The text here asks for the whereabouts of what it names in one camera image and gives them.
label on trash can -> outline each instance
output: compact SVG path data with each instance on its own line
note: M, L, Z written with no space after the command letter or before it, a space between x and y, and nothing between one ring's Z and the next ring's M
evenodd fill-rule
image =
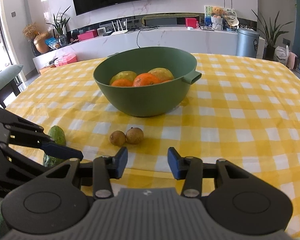
M258 49L258 42L257 42L257 40L253 41L253 45L254 45L254 51L257 51L257 49Z

gray-blue trash can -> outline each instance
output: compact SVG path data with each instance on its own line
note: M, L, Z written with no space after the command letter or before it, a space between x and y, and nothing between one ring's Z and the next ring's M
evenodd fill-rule
M237 53L241 57L257 57L260 34L244 28L238 29Z

gold vase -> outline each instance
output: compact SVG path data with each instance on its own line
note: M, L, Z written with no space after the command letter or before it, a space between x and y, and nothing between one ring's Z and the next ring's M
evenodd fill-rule
M33 43L40 53L44 54L50 50L50 47L45 43L45 40L50 37L51 37L50 33L45 32L45 33L39 34L38 36L36 36L34 38Z

white plastic bag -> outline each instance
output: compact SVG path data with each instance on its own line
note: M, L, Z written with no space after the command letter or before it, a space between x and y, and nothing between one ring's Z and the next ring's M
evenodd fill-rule
M274 56L273 56L273 60L282 63L283 65L287 65L287 61L288 61L288 57L289 57L289 47L287 45L286 48L283 47L276 47L275 51L274 51Z

trash can lid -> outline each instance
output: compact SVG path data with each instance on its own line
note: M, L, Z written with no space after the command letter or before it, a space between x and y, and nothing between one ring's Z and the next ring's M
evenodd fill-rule
M245 29L245 28L239 28L238 29L238 32L239 33L242 33L244 35L248 35L248 36L251 36L251 37L255 37L255 38L258 38L260 36L259 33L253 31L253 30L249 30L249 29Z

